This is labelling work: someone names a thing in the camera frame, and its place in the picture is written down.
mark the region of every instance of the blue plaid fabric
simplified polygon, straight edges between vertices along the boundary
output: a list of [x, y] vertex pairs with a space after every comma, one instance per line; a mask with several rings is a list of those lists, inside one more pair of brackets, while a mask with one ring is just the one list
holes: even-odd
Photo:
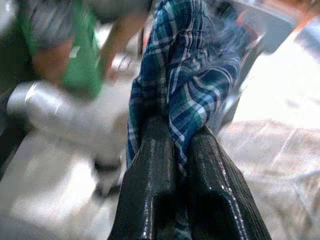
[[[161, 114], [168, 119], [178, 167], [186, 176], [192, 136], [219, 109], [240, 73], [248, 42], [244, 33], [233, 18], [215, 16], [207, 1], [158, 3], [140, 74], [132, 85], [128, 166], [139, 150], [144, 120]], [[184, 210], [176, 226], [176, 240], [190, 239]]]

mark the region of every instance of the floor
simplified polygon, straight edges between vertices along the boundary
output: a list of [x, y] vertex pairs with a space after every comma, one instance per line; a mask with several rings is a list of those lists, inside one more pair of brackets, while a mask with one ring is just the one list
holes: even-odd
[[[248, 181], [274, 240], [320, 239], [319, 66], [294, 38], [273, 55], [259, 57], [233, 123], [218, 136]], [[125, 111], [138, 71], [134, 60], [114, 86], [104, 86], [92, 108], [117, 101]], [[110, 115], [100, 112], [100, 118]], [[105, 240], [118, 194], [101, 200], [93, 194], [96, 183], [88, 150], [32, 131], [0, 182], [0, 214], [33, 223], [61, 240]]]

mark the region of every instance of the plaid shirt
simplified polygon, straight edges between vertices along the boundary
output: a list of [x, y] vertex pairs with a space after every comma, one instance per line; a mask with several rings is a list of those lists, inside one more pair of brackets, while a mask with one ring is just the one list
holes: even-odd
[[[186, 176], [187, 150], [234, 86], [247, 38], [243, 29], [215, 17], [204, 0], [162, 0], [133, 82], [129, 102], [127, 164], [141, 144], [145, 119], [168, 119], [180, 173]], [[185, 213], [177, 219], [176, 239], [190, 239]]]

